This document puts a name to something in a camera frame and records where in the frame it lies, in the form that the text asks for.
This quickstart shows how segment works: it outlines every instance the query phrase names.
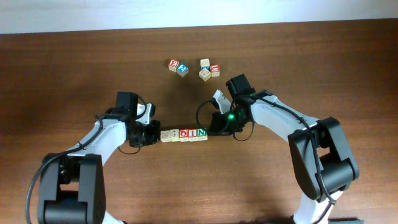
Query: wooden block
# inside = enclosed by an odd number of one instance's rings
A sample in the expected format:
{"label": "wooden block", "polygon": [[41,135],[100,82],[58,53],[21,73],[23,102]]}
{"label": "wooden block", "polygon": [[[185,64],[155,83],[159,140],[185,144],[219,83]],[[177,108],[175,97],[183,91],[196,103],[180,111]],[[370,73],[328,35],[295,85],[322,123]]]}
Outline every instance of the wooden block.
{"label": "wooden block", "polygon": [[178,129],[170,130],[170,141],[172,142],[180,141],[180,132]]}
{"label": "wooden block", "polygon": [[210,60],[208,58],[200,60],[200,70],[204,68],[210,71]]}
{"label": "wooden block", "polygon": [[161,131],[160,132],[160,140],[162,142],[169,142],[170,141],[170,130],[168,131]]}
{"label": "wooden block", "polygon": [[182,77],[184,77],[188,73],[188,67],[186,65],[184,65],[184,64],[180,64],[177,67],[177,73],[179,75],[181,75]]}
{"label": "wooden block", "polygon": [[212,65],[210,66],[211,77],[218,77],[220,75],[220,66]]}
{"label": "wooden block", "polygon": [[198,130],[197,129],[188,129],[188,139],[189,139],[189,141],[197,141],[198,140]]}
{"label": "wooden block", "polygon": [[207,79],[211,77],[211,72],[207,70],[207,68],[204,68],[199,72],[199,77],[203,79],[203,81],[207,81]]}
{"label": "wooden block", "polygon": [[180,142],[189,141],[187,129],[181,129],[179,131],[179,136],[180,136]]}
{"label": "wooden block", "polygon": [[198,129],[198,141],[204,141],[207,140],[207,133],[204,129],[199,128]]}
{"label": "wooden block", "polygon": [[178,60],[172,59],[169,63],[170,71],[177,72],[177,67],[179,64],[180,64],[180,62]]}

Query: white background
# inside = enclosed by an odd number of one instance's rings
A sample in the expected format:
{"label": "white background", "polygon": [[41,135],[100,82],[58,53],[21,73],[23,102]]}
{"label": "white background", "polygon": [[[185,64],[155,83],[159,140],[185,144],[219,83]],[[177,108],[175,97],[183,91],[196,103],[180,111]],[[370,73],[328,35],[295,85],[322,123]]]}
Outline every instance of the white background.
{"label": "white background", "polygon": [[0,0],[0,34],[398,17],[398,0]]}

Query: toy block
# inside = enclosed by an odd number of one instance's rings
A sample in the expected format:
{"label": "toy block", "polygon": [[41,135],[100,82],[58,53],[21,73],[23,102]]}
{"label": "toy block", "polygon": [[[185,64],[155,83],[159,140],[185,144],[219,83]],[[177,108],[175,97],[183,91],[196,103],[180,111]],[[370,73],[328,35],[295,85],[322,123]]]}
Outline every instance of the toy block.
{"label": "toy block", "polygon": [[210,71],[210,61],[208,59],[200,60],[200,70],[207,68]]}
{"label": "toy block", "polygon": [[170,130],[168,131],[161,131],[160,132],[160,140],[162,142],[169,142],[170,141]]}
{"label": "toy block", "polygon": [[207,140],[207,133],[204,129],[199,128],[198,129],[198,141],[204,141]]}
{"label": "toy block", "polygon": [[210,66],[211,77],[218,77],[220,75],[220,66],[212,65]]}
{"label": "toy block", "polygon": [[184,65],[184,64],[180,64],[177,67],[177,73],[179,75],[181,75],[182,77],[184,77],[188,73],[188,67],[186,65]]}
{"label": "toy block", "polygon": [[203,81],[207,81],[207,79],[211,77],[211,72],[207,70],[207,68],[204,68],[199,72],[199,77],[203,79]]}
{"label": "toy block", "polygon": [[189,141],[187,129],[181,129],[179,132],[179,136],[180,136],[180,142]]}
{"label": "toy block", "polygon": [[180,64],[178,60],[172,59],[169,63],[169,70],[173,72],[177,72],[177,67]]}
{"label": "toy block", "polygon": [[197,141],[198,140],[198,130],[197,129],[188,129],[188,139],[189,139],[189,141]]}
{"label": "toy block", "polygon": [[172,142],[180,141],[180,130],[178,129],[170,130],[170,141]]}

